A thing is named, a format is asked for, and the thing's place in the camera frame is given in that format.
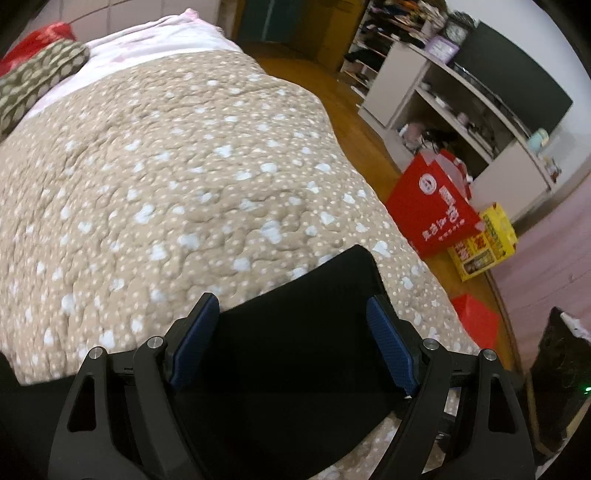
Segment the logo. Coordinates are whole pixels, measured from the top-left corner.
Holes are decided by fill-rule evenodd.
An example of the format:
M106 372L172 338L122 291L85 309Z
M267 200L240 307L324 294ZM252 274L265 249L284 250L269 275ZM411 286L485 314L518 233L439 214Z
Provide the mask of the logo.
M437 180L430 173L426 173L418 179L418 186L427 195L432 195L437 190Z

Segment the red paper bag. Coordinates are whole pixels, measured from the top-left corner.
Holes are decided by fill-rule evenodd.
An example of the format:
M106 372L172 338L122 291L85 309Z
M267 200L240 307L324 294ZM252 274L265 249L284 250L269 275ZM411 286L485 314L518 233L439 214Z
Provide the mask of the red paper bag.
M465 172L449 152L419 153L386 202L388 213L421 258L430 257L482 232L484 225L470 206Z

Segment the quilted comforter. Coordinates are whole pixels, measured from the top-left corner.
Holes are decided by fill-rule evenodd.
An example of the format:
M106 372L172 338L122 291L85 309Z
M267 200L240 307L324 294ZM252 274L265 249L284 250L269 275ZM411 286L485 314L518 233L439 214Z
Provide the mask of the quilted comforter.
M228 309L354 244L401 318L476 352L320 101L243 53L112 74L21 123L0 158L0 346L23 383L163 334L205 291ZM395 423L319 478L367 478Z

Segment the dotted pillow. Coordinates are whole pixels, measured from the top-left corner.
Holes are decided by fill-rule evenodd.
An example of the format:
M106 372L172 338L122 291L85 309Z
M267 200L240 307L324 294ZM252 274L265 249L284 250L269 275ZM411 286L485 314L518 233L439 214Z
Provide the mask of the dotted pillow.
M89 58L86 45L62 39L0 77L0 140L14 130L39 98L77 73Z

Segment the yellow box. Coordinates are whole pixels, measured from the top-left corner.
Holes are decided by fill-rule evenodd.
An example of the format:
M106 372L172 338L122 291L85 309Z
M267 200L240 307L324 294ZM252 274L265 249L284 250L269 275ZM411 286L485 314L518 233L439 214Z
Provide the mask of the yellow box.
M517 236L497 203L480 213L485 230L456 243L447 251L462 281L476 277L515 253Z

